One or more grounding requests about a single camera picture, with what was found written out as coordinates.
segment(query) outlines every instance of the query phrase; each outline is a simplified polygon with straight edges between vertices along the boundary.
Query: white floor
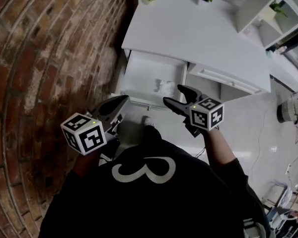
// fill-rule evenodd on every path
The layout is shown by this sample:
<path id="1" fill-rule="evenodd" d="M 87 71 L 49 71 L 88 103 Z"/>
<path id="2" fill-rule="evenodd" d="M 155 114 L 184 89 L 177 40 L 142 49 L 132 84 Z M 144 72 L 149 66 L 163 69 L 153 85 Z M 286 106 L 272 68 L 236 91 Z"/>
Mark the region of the white floor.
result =
<path id="1" fill-rule="evenodd" d="M 292 122 L 279 123 L 277 105 L 291 96 L 290 92 L 272 81 L 272 93 L 248 96 L 225 104 L 225 118 L 221 132 L 240 160 L 249 184 L 259 198 L 270 187 L 270 181 L 298 184 L 298 159 L 290 168 L 290 180 L 285 175 L 288 163 L 298 157 L 296 126 Z M 133 145 L 141 138 L 141 118 L 152 117 L 163 139 L 192 155 L 204 147 L 202 137 L 193 138 L 182 123 L 184 118 L 168 111 L 147 111 L 133 106 L 119 129 L 123 144 Z M 208 161 L 206 155 L 200 157 Z"/>

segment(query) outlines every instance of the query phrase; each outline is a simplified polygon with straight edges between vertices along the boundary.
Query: shoe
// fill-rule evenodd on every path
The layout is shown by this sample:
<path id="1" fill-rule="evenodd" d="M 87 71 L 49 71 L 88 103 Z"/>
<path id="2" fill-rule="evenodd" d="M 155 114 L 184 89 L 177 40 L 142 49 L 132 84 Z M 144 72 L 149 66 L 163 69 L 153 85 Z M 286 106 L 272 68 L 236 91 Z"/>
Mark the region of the shoe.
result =
<path id="1" fill-rule="evenodd" d="M 154 127 L 154 123 L 153 123 L 152 119 L 147 116 L 143 116 L 143 124 L 144 124 L 144 126 L 153 126 Z"/>

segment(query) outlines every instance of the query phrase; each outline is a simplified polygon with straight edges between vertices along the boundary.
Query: person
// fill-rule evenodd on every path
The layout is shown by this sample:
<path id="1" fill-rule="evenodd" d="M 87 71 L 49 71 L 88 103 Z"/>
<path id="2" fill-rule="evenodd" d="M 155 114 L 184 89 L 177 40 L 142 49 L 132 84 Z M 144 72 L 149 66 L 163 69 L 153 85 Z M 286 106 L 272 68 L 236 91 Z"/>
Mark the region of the person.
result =
<path id="1" fill-rule="evenodd" d="M 263 207 L 218 129 L 201 131 L 210 165 L 164 141 L 144 117 L 140 145 L 98 166 L 80 155 L 55 195 L 39 237 L 244 237 L 243 220 L 260 223 Z"/>

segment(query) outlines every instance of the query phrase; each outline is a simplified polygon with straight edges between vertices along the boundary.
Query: black shirt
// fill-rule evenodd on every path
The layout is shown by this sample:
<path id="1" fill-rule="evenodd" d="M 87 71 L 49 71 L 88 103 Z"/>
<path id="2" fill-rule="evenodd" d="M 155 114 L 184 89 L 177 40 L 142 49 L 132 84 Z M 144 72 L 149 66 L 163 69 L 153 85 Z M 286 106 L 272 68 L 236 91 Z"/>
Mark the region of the black shirt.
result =
<path id="1" fill-rule="evenodd" d="M 182 149 L 161 144 L 125 150 L 86 179 L 71 171 L 39 237 L 243 235 L 243 219 L 267 228 L 239 162 L 217 174 Z"/>

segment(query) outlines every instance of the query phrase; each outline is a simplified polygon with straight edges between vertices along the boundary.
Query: white printed number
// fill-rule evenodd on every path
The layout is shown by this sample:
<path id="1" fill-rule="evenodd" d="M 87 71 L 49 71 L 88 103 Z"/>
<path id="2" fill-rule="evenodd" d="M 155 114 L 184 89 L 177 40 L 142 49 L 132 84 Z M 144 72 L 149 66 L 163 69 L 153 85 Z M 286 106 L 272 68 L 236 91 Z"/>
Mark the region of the white printed number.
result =
<path id="1" fill-rule="evenodd" d="M 140 170 L 138 170 L 134 174 L 122 175 L 122 174 L 119 173 L 119 168 L 122 166 L 122 164 L 117 164 L 111 170 L 114 179 L 119 181 L 119 182 L 132 182 L 132 181 L 137 180 L 138 178 L 140 178 L 144 174 L 146 174 L 147 177 L 152 182 L 157 183 L 157 184 L 162 184 L 162 183 L 165 183 L 165 182 L 169 181 L 175 173 L 175 162 L 170 157 L 147 157 L 147 158 L 144 158 L 144 159 L 161 159 L 161 160 L 165 160 L 169 164 L 169 170 L 165 175 L 158 176 L 158 175 L 154 174 L 148 168 L 148 166 L 145 164 Z"/>

